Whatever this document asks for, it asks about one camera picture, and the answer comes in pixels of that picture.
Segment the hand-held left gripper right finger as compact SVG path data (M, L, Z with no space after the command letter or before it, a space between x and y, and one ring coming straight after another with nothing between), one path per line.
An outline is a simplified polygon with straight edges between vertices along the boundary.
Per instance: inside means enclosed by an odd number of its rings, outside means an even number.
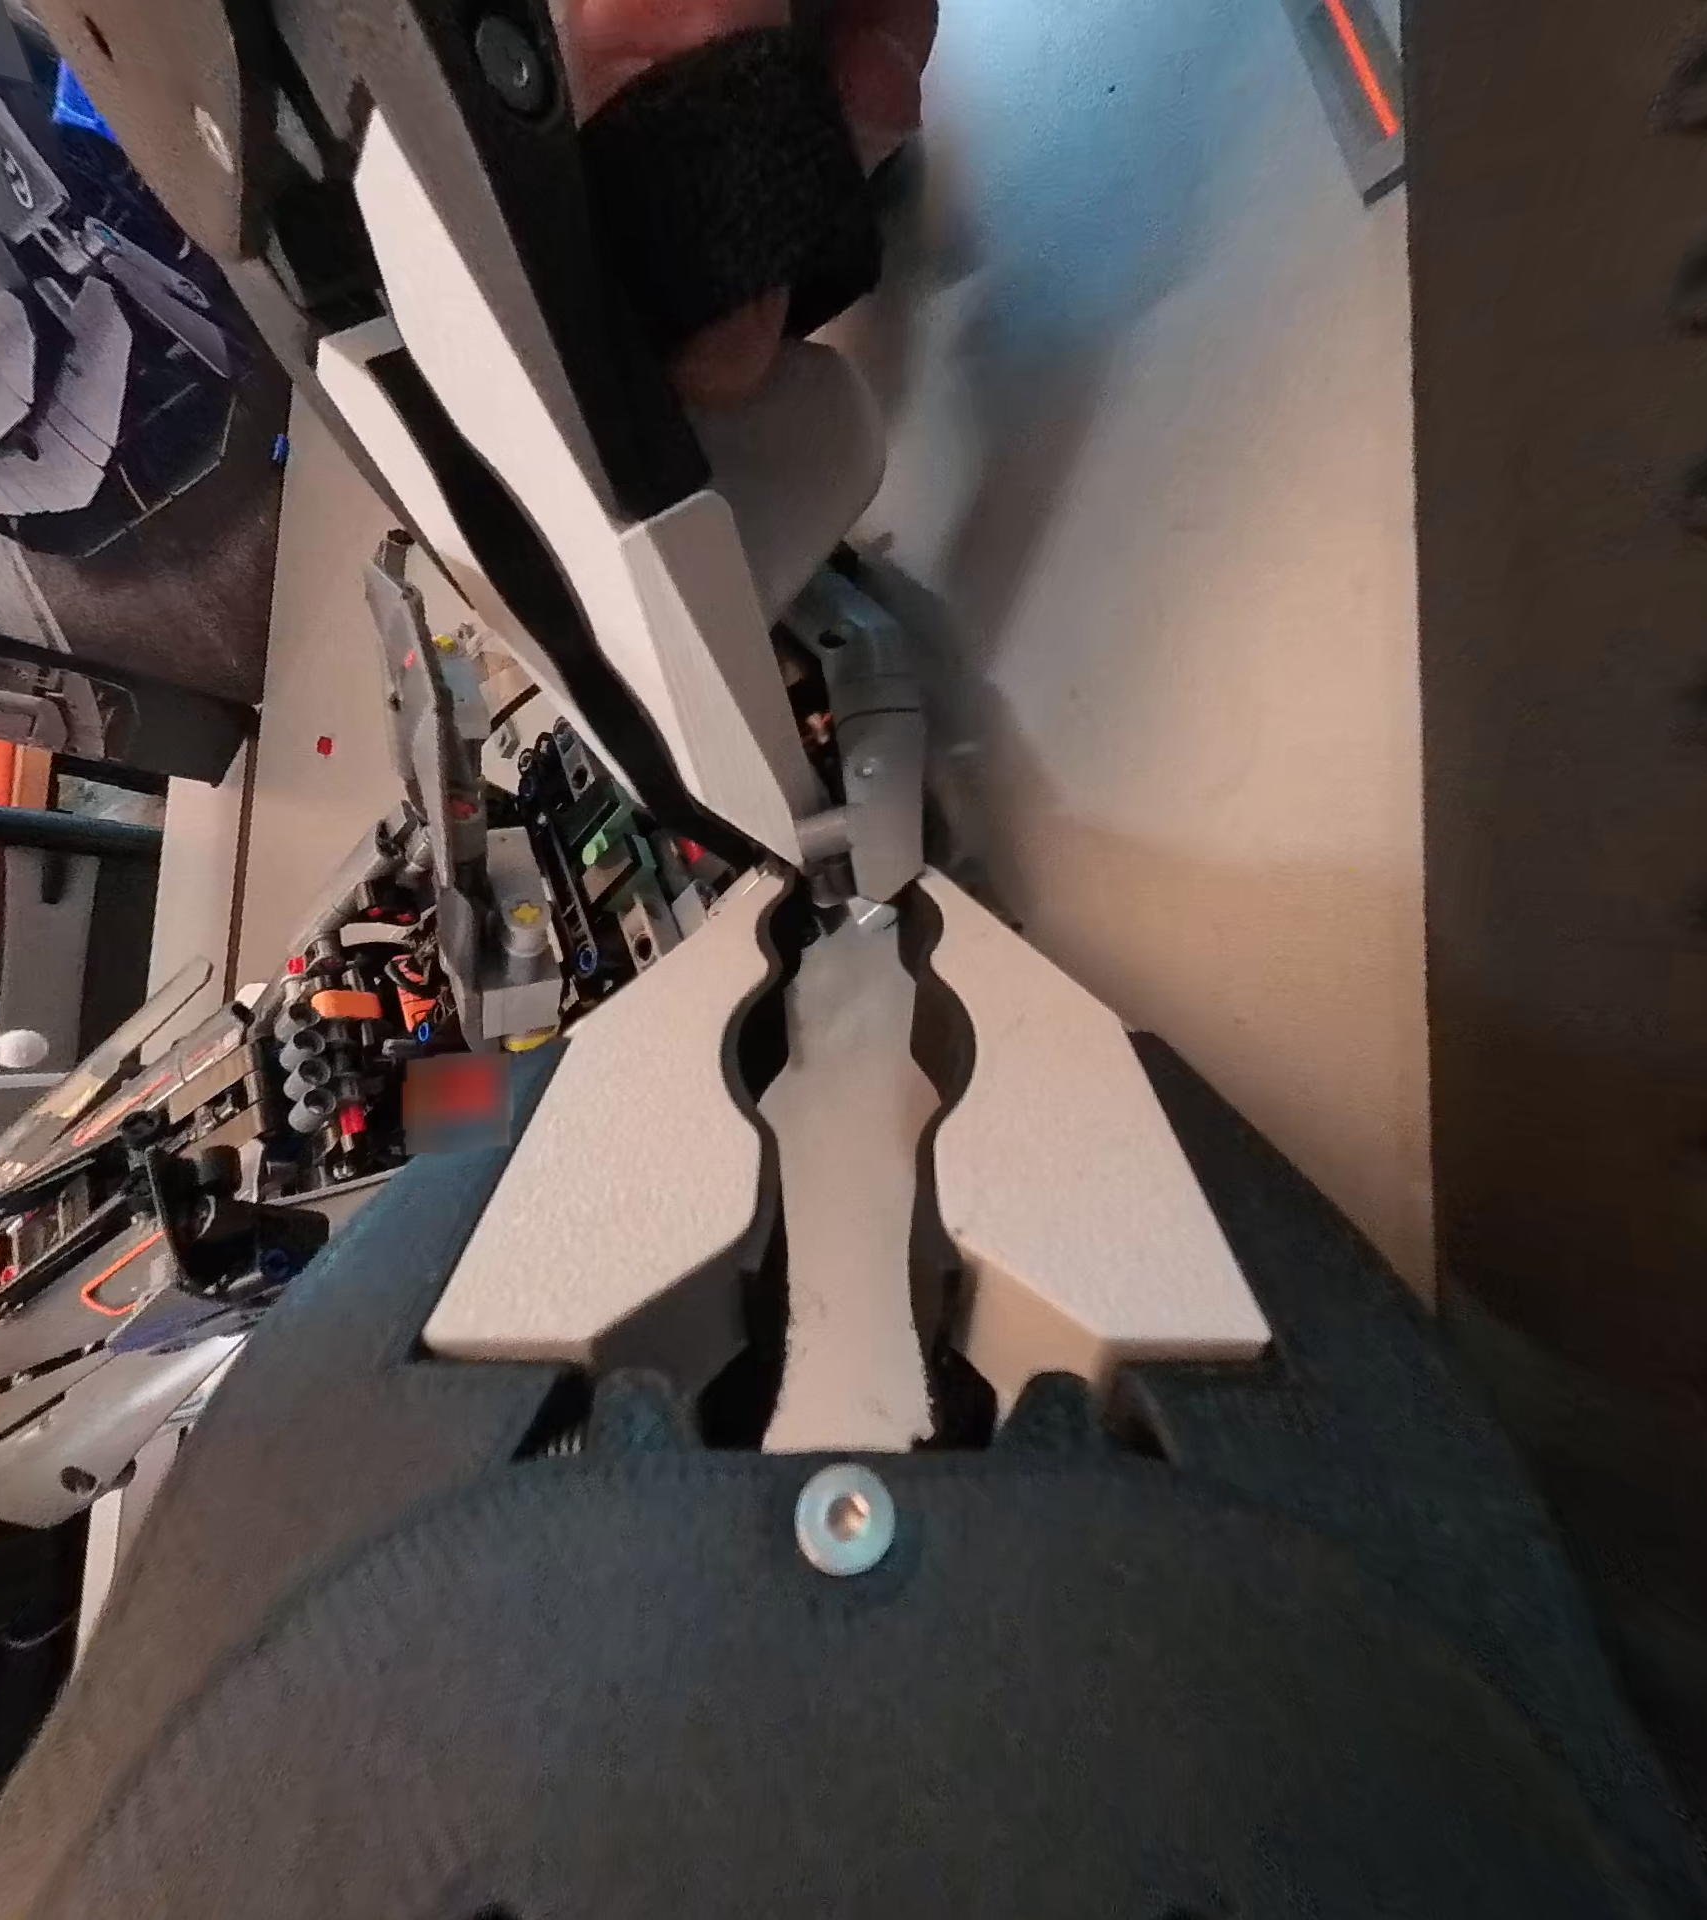
M1242 1363L1272 1332L1130 1028L942 873L912 887L914 1317L970 1363Z

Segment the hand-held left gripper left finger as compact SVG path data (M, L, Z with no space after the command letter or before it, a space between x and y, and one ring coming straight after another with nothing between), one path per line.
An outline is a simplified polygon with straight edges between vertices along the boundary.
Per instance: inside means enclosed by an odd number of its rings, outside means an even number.
M742 1025L792 876L758 869L567 1039L425 1338L435 1355L730 1363L776 1211Z

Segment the grey tile orange stripe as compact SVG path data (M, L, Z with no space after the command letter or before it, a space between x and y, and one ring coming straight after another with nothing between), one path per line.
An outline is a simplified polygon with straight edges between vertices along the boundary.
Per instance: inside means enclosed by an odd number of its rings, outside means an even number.
M1406 180L1398 2L1282 2L1298 55L1364 206Z

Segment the grey lego car model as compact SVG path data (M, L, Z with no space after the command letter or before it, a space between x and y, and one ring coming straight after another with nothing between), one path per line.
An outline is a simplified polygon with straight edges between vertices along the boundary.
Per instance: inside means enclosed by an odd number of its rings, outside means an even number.
M563 721L503 789L483 767L477 662L439 635L391 532L367 592L405 781L255 1003L233 1002L89 1093L0 1171L0 1223L89 1188L93 1207L0 1288L0 1521L51 1528L125 1487L165 1429L263 1382L269 1339L315 1332L343 1379L483 1383L549 1367L602 1395L666 1382L708 1443L766 1443L786 1367L784 1229L748 1275L732 1361L435 1355L425 1328L575 1028L690 940L730 889L662 863ZM768 865L722 857L734 887Z

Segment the grey curved lego panel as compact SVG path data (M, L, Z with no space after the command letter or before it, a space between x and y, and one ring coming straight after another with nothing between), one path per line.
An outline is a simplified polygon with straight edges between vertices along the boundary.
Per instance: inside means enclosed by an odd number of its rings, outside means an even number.
M852 899L888 905L926 863L928 730L914 645L896 615L834 565L808 582L786 624L824 676L842 793L796 824L802 863L842 865Z

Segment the lego set box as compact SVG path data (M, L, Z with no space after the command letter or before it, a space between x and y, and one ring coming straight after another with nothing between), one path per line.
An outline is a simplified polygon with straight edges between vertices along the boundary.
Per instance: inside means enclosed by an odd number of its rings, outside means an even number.
M217 785L257 734L291 383L0 4L0 739Z

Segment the person's right hand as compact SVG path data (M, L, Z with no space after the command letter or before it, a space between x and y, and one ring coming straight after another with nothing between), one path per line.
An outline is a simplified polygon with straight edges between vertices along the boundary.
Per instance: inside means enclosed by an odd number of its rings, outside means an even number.
M652 65L724 36L786 28L794 17L786 2L571 2L561 12L575 101L585 115ZM872 177L922 127L940 4L830 2L820 12L842 119ZM682 400L710 411L754 396L780 354L788 310L788 290L770 290L694 333L672 362Z

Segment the dark dimpled panel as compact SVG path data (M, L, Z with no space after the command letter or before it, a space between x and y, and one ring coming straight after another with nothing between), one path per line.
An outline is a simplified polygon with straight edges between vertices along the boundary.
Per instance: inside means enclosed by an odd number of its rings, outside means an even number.
M1707 1843L1707 4L1408 4L1442 1307Z

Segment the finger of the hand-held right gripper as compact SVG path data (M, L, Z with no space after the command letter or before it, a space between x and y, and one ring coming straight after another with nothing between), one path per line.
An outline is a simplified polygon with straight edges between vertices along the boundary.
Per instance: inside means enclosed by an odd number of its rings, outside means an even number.
M441 569L626 785L712 851L794 861L794 720L726 500L618 526L569 476L545 533L399 333L325 340L319 378Z
M533 158L523 218L469 132L369 119L357 449L642 799L798 861L826 799L772 630L856 522L854 365L782 340L756 396L688 411L602 266L575 132Z

